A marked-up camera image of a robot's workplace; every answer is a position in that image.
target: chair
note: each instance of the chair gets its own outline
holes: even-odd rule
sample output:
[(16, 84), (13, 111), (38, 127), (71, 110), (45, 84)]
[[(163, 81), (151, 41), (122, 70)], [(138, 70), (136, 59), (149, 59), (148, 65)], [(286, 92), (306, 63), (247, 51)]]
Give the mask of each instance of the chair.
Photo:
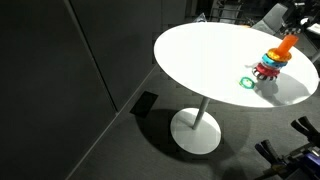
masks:
[(287, 12), (288, 8), (280, 3), (277, 3), (273, 8), (251, 28), (263, 31), (265, 33), (275, 35), (284, 23), (283, 15)]

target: green ring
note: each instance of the green ring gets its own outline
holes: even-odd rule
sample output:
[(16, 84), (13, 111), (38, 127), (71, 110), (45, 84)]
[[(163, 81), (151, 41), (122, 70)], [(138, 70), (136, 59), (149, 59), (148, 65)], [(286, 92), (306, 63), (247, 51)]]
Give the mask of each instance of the green ring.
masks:
[[(244, 81), (249, 81), (249, 82), (251, 82), (251, 86), (246, 85), (246, 84), (244, 83)], [(250, 78), (248, 78), (248, 77), (243, 77), (243, 78), (241, 78), (239, 84), (240, 84), (242, 87), (246, 88), (246, 89), (253, 89), (253, 88), (254, 88), (254, 85), (255, 85), (255, 83), (253, 82), (253, 80), (250, 79)]]

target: table pedestal leg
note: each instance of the table pedestal leg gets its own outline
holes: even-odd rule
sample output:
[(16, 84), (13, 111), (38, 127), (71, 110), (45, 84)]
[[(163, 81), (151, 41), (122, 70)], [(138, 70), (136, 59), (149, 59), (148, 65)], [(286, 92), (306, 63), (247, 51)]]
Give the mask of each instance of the table pedestal leg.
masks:
[(173, 139), (190, 153), (207, 154), (220, 143), (220, 127), (217, 121), (205, 112), (209, 101), (209, 98), (204, 97), (200, 109), (183, 109), (172, 118), (170, 129)]

